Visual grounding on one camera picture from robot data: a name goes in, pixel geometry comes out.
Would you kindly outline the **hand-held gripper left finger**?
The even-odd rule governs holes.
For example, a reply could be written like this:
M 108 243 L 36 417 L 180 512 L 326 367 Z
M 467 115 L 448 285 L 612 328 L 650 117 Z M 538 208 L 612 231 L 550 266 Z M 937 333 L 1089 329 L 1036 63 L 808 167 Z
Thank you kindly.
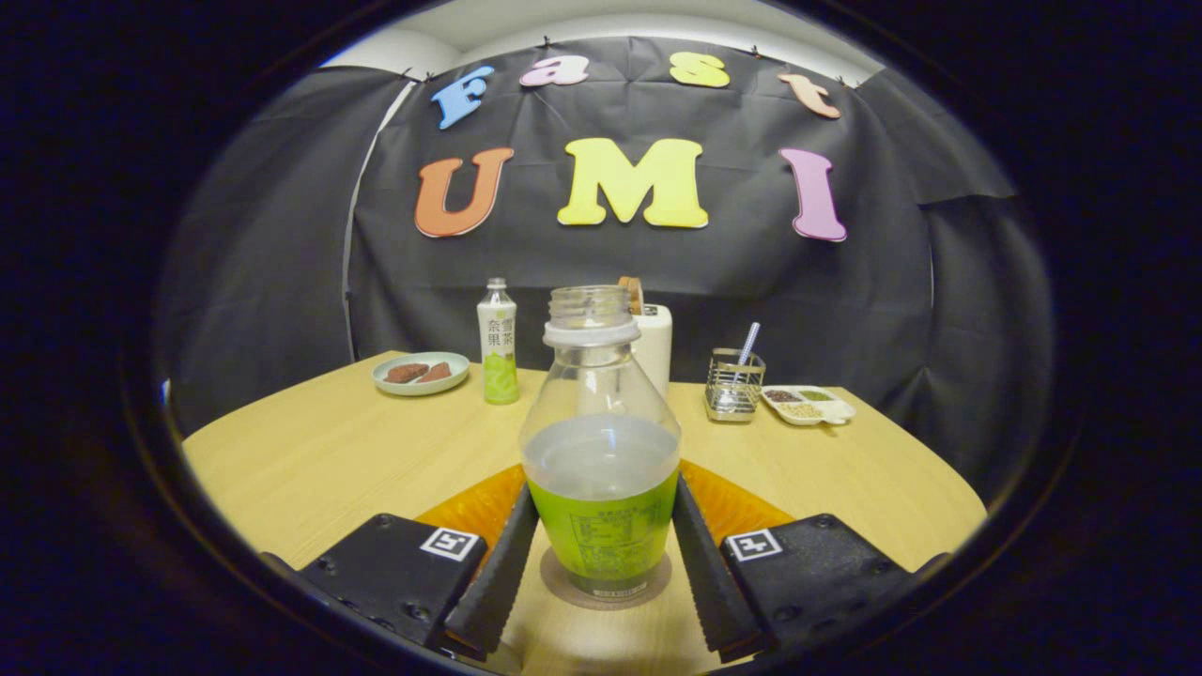
M 525 472 L 513 466 L 413 518 L 365 518 L 300 579 L 395 638 L 484 658 L 500 646 L 537 523 Z

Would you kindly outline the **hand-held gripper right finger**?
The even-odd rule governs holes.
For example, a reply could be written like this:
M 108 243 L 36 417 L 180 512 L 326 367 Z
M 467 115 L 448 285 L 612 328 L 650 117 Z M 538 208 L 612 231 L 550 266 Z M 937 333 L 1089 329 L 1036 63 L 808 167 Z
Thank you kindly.
M 724 663 L 816 650 L 914 585 L 841 518 L 797 518 L 704 467 L 680 469 L 672 522 L 706 645 Z

